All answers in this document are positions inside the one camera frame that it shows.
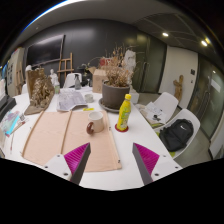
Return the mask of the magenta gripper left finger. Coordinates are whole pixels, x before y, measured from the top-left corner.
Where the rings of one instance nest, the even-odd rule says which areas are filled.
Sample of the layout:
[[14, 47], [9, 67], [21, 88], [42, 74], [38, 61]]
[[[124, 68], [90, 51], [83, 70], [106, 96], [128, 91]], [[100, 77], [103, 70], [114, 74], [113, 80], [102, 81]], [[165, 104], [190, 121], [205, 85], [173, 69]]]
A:
[[90, 153], [90, 144], [86, 143], [64, 155], [65, 161], [72, 174], [72, 177], [70, 179], [72, 183], [80, 183]]

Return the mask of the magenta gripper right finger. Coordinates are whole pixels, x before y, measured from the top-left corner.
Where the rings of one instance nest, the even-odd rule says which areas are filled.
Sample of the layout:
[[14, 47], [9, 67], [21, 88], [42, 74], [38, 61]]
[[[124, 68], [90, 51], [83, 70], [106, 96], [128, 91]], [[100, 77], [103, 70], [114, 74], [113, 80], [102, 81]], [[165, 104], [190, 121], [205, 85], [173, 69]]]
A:
[[133, 144], [132, 153], [135, 157], [143, 183], [145, 185], [152, 183], [153, 179], [151, 175], [159, 160], [159, 155], [137, 143]]

